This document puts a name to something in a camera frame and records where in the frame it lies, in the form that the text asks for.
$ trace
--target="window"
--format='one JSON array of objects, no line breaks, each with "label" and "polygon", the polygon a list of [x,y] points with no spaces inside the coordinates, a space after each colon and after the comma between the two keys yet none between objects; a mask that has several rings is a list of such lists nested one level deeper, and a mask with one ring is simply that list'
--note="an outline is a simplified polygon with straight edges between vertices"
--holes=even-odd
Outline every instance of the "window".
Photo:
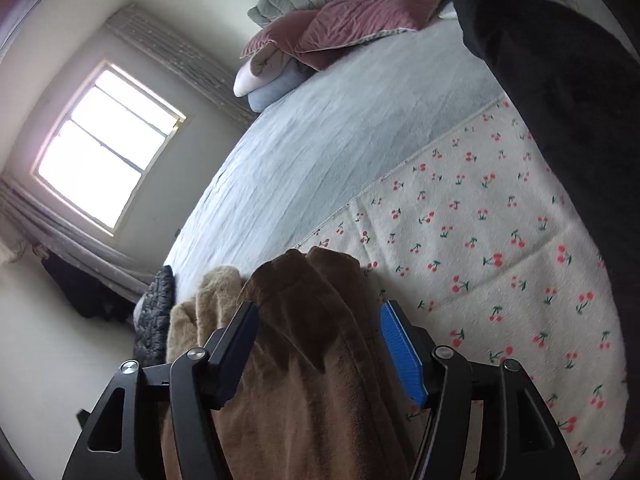
[{"label": "window", "polygon": [[185,116],[104,62],[58,120],[36,163],[63,201],[113,233],[127,204]]}]

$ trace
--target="white blanket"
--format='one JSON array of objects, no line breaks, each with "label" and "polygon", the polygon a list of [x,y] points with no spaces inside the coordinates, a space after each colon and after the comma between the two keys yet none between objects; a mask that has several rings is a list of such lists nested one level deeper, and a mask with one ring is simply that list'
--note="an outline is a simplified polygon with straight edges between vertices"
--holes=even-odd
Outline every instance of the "white blanket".
[{"label": "white blanket", "polygon": [[[398,300],[437,344],[471,361],[520,361],[582,478],[610,477],[623,457],[628,395],[609,280],[505,96],[372,184],[298,247],[313,245],[359,259],[380,302]],[[473,467],[465,464],[466,473]]]}]

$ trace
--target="pink pillow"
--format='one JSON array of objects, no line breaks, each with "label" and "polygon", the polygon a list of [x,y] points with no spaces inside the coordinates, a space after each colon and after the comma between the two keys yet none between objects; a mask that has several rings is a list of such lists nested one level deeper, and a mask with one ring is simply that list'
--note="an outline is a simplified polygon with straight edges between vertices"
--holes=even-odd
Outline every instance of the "pink pillow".
[{"label": "pink pillow", "polygon": [[271,42],[275,43],[285,54],[297,58],[305,65],[316,70],[324,70],[331,63],[344,56],[347,51],[300,54],[294,50],[305,29],[318,12],[318,10],[294,10],[288,12],[252,37],[251,41],[244,46],[240,57],[250,56],[258,52],[265,44]]},{"label": "pink pillow", "polygon": [[440,0],[340,0],[326,4],[295,47],[296,54],[353,46],[427,26]]}]

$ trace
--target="brown fleece blanket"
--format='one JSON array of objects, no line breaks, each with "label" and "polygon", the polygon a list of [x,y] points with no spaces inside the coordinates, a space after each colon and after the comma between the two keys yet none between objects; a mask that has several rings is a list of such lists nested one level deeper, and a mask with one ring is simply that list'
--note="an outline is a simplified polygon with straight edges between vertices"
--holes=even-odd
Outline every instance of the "brown fleece blanket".
[{"label": "brown fleece blanket", "polygon": [[[358,262],[290,250],[244,287],[236,269],[215,269],[172,310],[168,360],[203,345],[244,300],[260,306],[257,339],[236,396],[212,412],[234,478],[408,478],[413,450]],[[167,478],[180,478],[170,418],[162,447]]]}]

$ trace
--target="curtain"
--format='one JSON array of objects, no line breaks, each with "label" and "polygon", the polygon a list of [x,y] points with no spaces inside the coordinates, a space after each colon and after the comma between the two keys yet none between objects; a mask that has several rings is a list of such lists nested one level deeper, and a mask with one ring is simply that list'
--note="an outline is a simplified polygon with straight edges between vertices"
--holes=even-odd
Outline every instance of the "curtain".
[{"label": "curtain", "polygon": [[105,27],[180,77],[243,128],[255,120],[246,98],[234,95],[233,73],[146,10],[124,7]]},{"label": "curtain", "polygon": [[0,266],[8,264],[15,260],[17,255],[9,248],[9,246],[0,238]]},{"label": "curtain", "polygon": [[0,176],[0,213],[31,242],[39,242],[67,263],[136,302],[155,278],[133,258],[93,238],[39,202],[6,173]]}]

